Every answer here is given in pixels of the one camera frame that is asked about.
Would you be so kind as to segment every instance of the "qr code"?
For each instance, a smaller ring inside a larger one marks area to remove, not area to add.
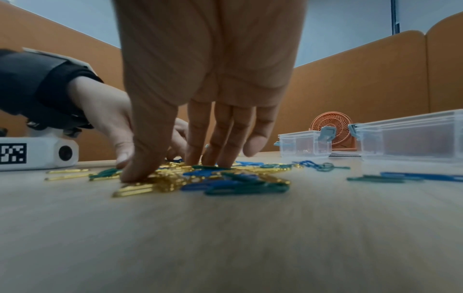
[[[26,163],[26,143],[0,143],[0,165]]]

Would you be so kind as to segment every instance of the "desk fan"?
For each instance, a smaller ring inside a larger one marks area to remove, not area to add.
[[[314,119],[310,125],[311,130],[320,131],[324,126],[336,127],[336,137],[332,142],[334,151],[356,151],[357,145],[355,138],[351,136],[347,125],[352,124],[352,120],[340,112],[326,112]]]

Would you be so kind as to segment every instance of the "table surface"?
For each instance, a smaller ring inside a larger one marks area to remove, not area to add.
[[[463,292],[463,183],[349,182],[403,167],[330,161],[352,169],[281,173],[284,195],[111,198],[115,180],[0,173],[0,292]]]

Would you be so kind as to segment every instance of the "plastic container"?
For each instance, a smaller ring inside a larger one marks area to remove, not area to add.
[[[349,125],[363,160],[463,162],[463,110]]]
[[[331,142],[336,127],[325,126],[321,131],[302,131],[280,134],[280,154],[283,158],[323,158],[331,154]]]

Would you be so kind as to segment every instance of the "white device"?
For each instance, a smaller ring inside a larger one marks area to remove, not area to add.
[[[79,146],[61,138],[60,129],[29,129],[29,137],[0,138],[0,171],[71,167],[79,161]]]

